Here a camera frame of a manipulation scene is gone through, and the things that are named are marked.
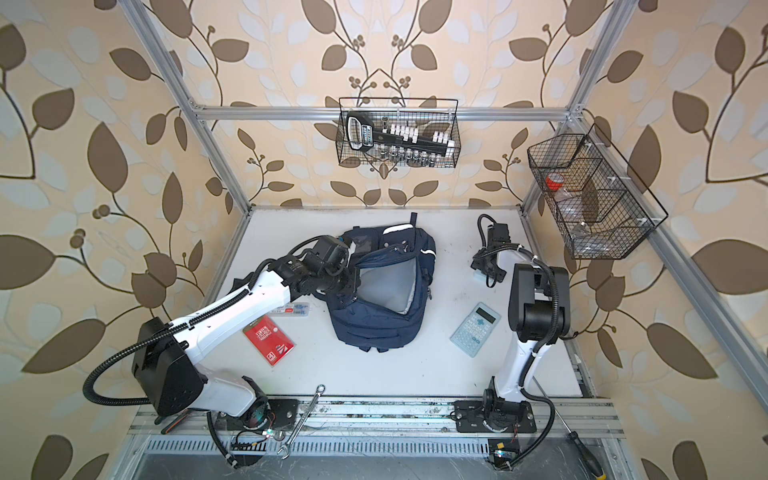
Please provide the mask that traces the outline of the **navy blue student backpack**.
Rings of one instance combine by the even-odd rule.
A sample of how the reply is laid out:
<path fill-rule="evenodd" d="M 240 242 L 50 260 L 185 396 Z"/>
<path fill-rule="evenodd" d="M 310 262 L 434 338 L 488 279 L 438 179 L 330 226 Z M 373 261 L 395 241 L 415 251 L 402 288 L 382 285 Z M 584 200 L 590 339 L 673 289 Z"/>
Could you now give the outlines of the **navy blue student backpack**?
<path fill-rule="evenodd" d="M 357 285 L 349 294 L 327 294 L 324 301 L 336 337 L 364 352 L 399 349 L 419 333 L 434 278 L 434 238 L 406 223 L 356 226 L 342 234 L 352 248 L 349 266 Z"/>

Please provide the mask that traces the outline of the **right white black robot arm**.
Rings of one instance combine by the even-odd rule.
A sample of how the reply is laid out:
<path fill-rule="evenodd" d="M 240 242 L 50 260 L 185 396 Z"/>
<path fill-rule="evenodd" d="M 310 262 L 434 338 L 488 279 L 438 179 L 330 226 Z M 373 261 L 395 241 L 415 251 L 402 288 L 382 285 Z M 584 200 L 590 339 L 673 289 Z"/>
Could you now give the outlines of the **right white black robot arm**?
<path fill-rule="evenodd" d="M 477 219 L 481 248 L 472 257 L 471 267 L 486 275 L 487 284 L 498 282 L 501 268 L 497 255 L 512 251 L 522 258 L 514 266 L 507 310 L 508 324 L 516 336 L 504 361 L 499 377 L 494 377 L 483 392 L 482 415 L 486 428 L 491 420 L 513 415 L 517 427 L 530 402 L 541 402 L 549 409 L 547 423 L 535 440 L 520 452 L 498 449 L 491 454 L 491 465 L 499 471 L 511 471 L 524 458 L 533 453 L 550 433 L 557 410 L 544 393 L 534 395 L 527 391 L 526 381 L 543 358 L 569 326 L 569 317 L 561 305 L 562 280 L 556 269 L 547 265 L 535 253 L 511 241 L 509 228 L 483 213 Z"/>

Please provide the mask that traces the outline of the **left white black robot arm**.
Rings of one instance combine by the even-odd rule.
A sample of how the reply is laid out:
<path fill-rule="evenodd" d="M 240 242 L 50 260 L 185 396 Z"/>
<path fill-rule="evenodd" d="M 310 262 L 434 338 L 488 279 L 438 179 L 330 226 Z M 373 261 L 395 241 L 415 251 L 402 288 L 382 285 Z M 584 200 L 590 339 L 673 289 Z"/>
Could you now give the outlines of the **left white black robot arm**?
<path fill-rule="evenodd" d="M 301 242 L 278 258 L 262 261 L 234 282 L 223 298 L 184 317 L 145 322 L 135 344 L 112 355 L 85 379 L 86 400 L 102 406 L 150 405 L 161 417 L 186 410 L 203 411 L 208 428 L 216 414 L 241 423 L 245 430 L 269 427 L 269 400 L 253 379 L 236 378 L 203 366 L 203 359 L 248 324 L 302 296 L 351 291 L 356 275 L 350 265 L 351 240 L 320 235 Z M 97 380 L 123 359 L 144 394 L 113 398 L 95 390 Z"/>

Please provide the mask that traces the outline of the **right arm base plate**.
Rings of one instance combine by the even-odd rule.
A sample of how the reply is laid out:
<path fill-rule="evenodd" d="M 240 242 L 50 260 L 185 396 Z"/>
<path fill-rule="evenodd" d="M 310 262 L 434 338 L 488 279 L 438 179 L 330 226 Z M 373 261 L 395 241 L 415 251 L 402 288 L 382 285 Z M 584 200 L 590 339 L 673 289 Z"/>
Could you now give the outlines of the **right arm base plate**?
<path fill-rule="evenodd" d="M 536 433 L 537 426 L 531 404 L 501 401 L 487 407 L 480 400 L 459 400 L 453 403 L 449 418 L 459 433 Z"/>

